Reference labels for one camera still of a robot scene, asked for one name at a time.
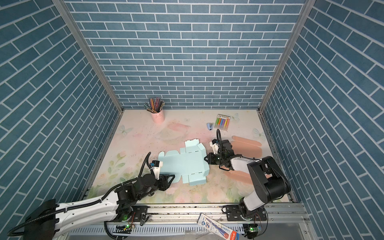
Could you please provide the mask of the mint green paper box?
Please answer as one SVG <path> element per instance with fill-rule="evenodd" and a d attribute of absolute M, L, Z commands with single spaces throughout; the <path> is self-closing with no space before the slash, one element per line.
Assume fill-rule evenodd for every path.
<path fill-rule="evenodd" d="M 163 162 L 160 173 L 175 175 L 174 183 L 183 180 L 190 186 L 205 184 L 210 171 L 209 164 L 204 160 L 206 156 L 206 148 L 198 139 L 186 141 L 185 147 L 179 151 L 159 153 L 158 160 Z"/>

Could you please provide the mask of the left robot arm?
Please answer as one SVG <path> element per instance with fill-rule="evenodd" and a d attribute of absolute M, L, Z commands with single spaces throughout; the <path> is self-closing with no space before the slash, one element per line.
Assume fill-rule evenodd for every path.
<path fill-rule="evenodd" d="M 160 173 L 163 163 L 149 161 L 146 156 L 138 176 L 111 187 L 104 195 L 91 199 L 57 203 L 48 200 L 35 209 L 26 220 L 10 229 L 8 237 L 24 240 L 52 240 L 71 230 L 99 222 L 130 222 L 133 206 L 156 191 L 166 191 L 175 175 Z"/>

